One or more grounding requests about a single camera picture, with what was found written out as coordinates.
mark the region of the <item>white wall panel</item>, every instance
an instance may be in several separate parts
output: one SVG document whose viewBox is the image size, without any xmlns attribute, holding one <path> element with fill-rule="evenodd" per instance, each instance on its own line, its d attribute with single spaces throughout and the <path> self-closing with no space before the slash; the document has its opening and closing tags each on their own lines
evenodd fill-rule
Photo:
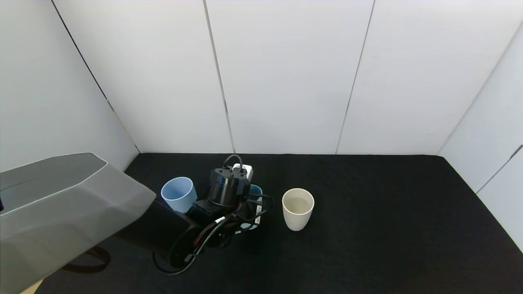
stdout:
<svg viewBox="0 0 523 294">
<path fill-rule="evenodd" d="M 336 151 L 372 0 L 207 0 L 242 153 Z"/>
<path fill-rule="evenodd" d="M 523 251 L 523 151 L 477 194 Z"/>
<path fill-rule="evenodd" d="M 523 19 L 523 1 L 376 0 L 339 153 L 436 154 Z"/>
<path fill-rule="evenodd" d="M 202 1 L 55 2 L 142 152 L 232 152 Z"/>
<path fill-rule="evenodd" d="M 50 1 L 0 1 L 0 171 L 93 152 L 123 170 L 138 154 Z"/>
<path fill-rule="evenodd" d="M 439 155 L 478 191 L 523 144 L 523 25 Z"/>
</svg>

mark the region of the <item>white connector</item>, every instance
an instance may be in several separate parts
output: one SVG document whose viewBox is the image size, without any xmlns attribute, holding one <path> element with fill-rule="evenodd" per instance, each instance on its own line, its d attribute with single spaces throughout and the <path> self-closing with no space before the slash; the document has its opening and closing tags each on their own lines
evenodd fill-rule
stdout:
<svg viewBox="0 0 523 294">
<path fill-rule="evenodd" d="M 239 163 L 236 163 L 233 165 L 232 169 L 240 169 L 240 164 Z M 254 170 L 253 170 L 253 167 L 250 166 L 250 165 L 246 165 L 244 164 L 242 166 L 242 169 L 247 173 L 247 178 L 249 179 L 249 182 L 252 182 L 253 181 L 253 173 L 254 173 Z"/>
</svg>

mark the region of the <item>white cup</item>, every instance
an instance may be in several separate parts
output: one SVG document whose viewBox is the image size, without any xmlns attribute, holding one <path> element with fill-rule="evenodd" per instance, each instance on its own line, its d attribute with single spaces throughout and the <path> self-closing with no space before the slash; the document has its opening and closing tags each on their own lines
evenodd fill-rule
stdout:
<svg viewBox="0 0 523 294">
<path fill-rule="evenodd" d="M 314 197 L 301 188 L 290 189 L 281 199 L 283 218 L 292 231 L 301 231 L 311 218 Z"/>
</svg>

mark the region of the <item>black cable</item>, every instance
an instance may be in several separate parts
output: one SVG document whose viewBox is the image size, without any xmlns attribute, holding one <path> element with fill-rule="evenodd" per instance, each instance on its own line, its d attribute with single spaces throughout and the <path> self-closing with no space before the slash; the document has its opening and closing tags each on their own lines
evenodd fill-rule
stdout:
<svg viewBox="0 0 523 294">
<path fill-rule="evenodd" d="M 242 161 L 242 158 L 238 154 L 232 154 L 231 156 L 227 157 L 227 159 L 223 162 L 223 167 L 227 168 L 227 162 L 229 161 L 229 159 L 231 159 L 233 157 L 238 158 L 238 160 L 240 161 L 240 173 L 241 173 L 242 169 L 243 169 L 243 161 Z"/>
<path fill-rule="evenodd" d="M 216 222 L 213 221 L 211 222 L 209 225 L 207 225 L 207 227 L 205 227 L 199 234 L 198 236 L 196 237 L 196 239 L 194 240 L 194 242 L 192 243 L 192 245 L 194 247 L 198 247 L 198 243 L 200 243 L 200 240 L 201 238 L 205 235 L 205 233 L 207 233 L 207 231 L 209 231 L 214 225 L 216 225 Z"/>
<path fill-rule="evenodd" d="M 227 247 L 229 244 L 231 244 L 231 241 L 232 241 L 232 236 L 227 237 L 227 239 L 225 239 L 225 241 L 223 241 L 222 244 L 220 245 L 220 248 Z"/>
<path fill-rule="evenodd" d="M 242 219 L 243 221 L 245 221 L 245 222 L 250 223 L 250 222 L 254 221 L 256 218 L 258 218 L 259 216 L 261 216 L 262 214 L 264 214 L 265 212 L 267 212 L 269 209 L 271 209 L 272 206 L 274 205 L 274 200 L 272 199 L 271 196 L 269 196 L 269 195 L 264 195 L 264 194 L 256 194 L 256 196 L 269 199 L 269 200 L 270 200 L 270 205 L 267 205 L 266 208 L 265 208 L 265 210 L 260 211 L 260 213 L 258 213 L 257 215 L 255 215 L 254 217 L 252 217 L 252 218 L 250 218 L 250 219 L 245 219 L 245 218 L 243 218 L 241 215 L 238 214 L 237 216 L 238 216 L 239 218 L 241 218 L 241 219 Z"/>
<path fill-rule="evenodd" d="M 232 214 L 228 214 L 224 220 L 222 220 L 221 222 L 219 222 L 216 227 L 214 227 L 214 229 L 209 233 L 209 235 L 207 236 L 207 238 L 205 238 L 205 240 L 201 243 L 201 245 L 197 248 L 197 250 L 195 249 L 195 252 L 194 255 L 192 256 L 192 259 L 191 261 L 189 262 L 189 264 L 187 264 L 184 268 L 180 269 L 180 270 L 175 270 L 175 271 L 171 271 L 171 270 L 165 270 L 163 268 L 160 267 L 160 265 L 158 264 L 158 262 L 156 261 L 156 254 L 153 252 L 151 254 L 151 260 L 153 261 L 153 264 L 154 266 L 156 267 L 156 269 L 162 274 L 162 275 L 166 275 L 166 276 L 176 276 L 176 275 L 179 275 L 183 272 L 185 272 L 186 270 L 189 269 L 189 267 L 192 266 L 192 264 L 196 261 L 196 258 L 198 257 L 198 255 L 200 254 L 201 250 L 203 249 L 203 247 L 205 246 L 205 244 L 207 243 L 207 241 L 216 233 L 216 231 L 221 228 L 223 225 L 225 225 L 231 218 L 233 217 Z"/>
</svg>

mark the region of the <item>black table surface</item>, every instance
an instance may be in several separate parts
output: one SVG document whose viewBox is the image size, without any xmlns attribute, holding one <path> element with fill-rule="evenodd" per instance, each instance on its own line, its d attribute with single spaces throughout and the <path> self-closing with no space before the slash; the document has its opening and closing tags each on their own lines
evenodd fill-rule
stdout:
<svg viewBox="0 0 523 294">
<path fill-rule="evenodd" d="M 202 193 L 225 154 L 140 154 L 126 173 L 152 189 L 187 176 Z M 275 199 L 262 225 L 209 248 L 180 276 L 114 237 L 99 274 L 58 270 L 37 294 L 523 293 L 523 254 L 447 163 L 428 155 L 242 155 Z M 281 197 L 312 193 L 305 229 L 290 231 Z"/>
</svg>

